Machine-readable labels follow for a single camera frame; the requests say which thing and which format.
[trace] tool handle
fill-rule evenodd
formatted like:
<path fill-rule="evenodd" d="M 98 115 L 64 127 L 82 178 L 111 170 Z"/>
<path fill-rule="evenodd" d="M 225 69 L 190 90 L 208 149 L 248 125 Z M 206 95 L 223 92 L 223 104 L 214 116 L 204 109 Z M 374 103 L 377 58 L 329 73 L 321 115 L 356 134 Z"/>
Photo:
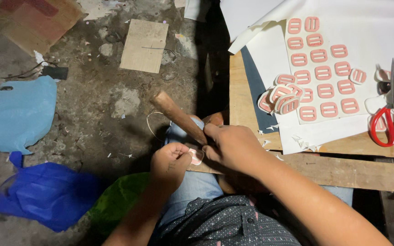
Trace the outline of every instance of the tool handle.
<path fill-rule="evenodd" d="M 376 124 L 378 123 L 378 120 L 383 114 L 386 115 L 387 130 L 389 133 L 388 143 L 381 142 L 378 136 L 376 135 Z M 390 147 L 394 145 L 394 125 L 393 125 L 393 121 L 391 120 L 390 109 L 384 107 L 378 113 L 375 114 L 375 117 L 373 117 L 370 125 L 370 135 L 372 136 L 373 141 L 375 141 L 375 143 L 377 143 L 382 147 Z"/>
<path fill-rule="evenodd" d="M 206 136 L 200 127 L 198 127 L 189 115 L 185 114 L 177 104 L 174 103 L 166 92 L 160 91 L 151 99 L 151 102 L 159 111 L 182 128 L 189 136 L 197 140 L 201 145 L 207 145 Z"/>

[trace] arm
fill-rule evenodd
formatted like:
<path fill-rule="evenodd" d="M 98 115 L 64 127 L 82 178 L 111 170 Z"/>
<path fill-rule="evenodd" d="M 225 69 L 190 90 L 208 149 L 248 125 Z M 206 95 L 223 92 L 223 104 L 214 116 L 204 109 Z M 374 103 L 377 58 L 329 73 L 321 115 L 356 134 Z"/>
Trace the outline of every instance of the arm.
<path fill-rule="evenodd" d="M 103 246 L 148 244 L 164 204 L 182 183 L 191 163 L 188 151 L 189 148 L 181 143 L 170 143 L 153 155 L 149 185 Z"/>
<path fill-rule="evenodd" d="M 262 182 L 320 245 L 391 246 L 362 215 L 267 153 L 249 128 L 208 124 L 204 131 L 217 145 L 203 148 L 209 159 Z"/>

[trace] wooden handle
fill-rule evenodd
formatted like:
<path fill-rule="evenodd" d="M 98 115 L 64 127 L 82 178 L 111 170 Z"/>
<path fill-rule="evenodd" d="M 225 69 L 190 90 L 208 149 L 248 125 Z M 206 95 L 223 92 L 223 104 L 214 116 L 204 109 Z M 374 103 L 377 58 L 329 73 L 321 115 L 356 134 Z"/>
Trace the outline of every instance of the wooden handle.
<path fill-rule="evenodd" d="M 160 91 L 151 99 L 151 102 L 189 136 L 197 140 L 201 145 L 207 145 L 206 136 L 200 127 L 174 103 L 166 92 Z"/>

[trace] dark shirt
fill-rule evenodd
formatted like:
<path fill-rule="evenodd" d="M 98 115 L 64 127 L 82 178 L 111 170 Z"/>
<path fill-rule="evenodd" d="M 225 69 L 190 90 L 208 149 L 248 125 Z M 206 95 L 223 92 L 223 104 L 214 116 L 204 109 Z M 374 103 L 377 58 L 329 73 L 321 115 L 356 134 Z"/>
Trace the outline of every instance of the dark shirt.
<path fill-rule="evenodd" d="M 246 196 L 197 198 L 185 215 L 159 228 L 156 245 L 300 246 L 277 220 L 261 214 Z"/>

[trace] jeans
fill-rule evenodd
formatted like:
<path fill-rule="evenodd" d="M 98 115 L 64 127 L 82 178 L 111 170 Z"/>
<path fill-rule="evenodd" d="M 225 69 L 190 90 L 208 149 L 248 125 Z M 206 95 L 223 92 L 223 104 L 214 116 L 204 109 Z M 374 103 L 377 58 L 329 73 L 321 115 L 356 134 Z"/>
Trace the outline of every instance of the jeans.
<path fill-rule="evenodd" d="M 203 129 L 202 121 L 192 118 L 200 129 Z M 174 142 L 192 141 L 187 133 L 176 124 L 171 126 L 166 132 L 165 144 Z M 321 186 L 328 190 L 349 206 L 352 206 L 353 188 Z M 185 215 L 188 203 L 197 199 L 214 199 L 223 195 L 223 191 L 218 185 L 215 174 L 205 172 L 186 171 L 180 187 L 171 195 L 163 209 L 163 216 L 159 226 L 172 222 L 173 220 Z"/>

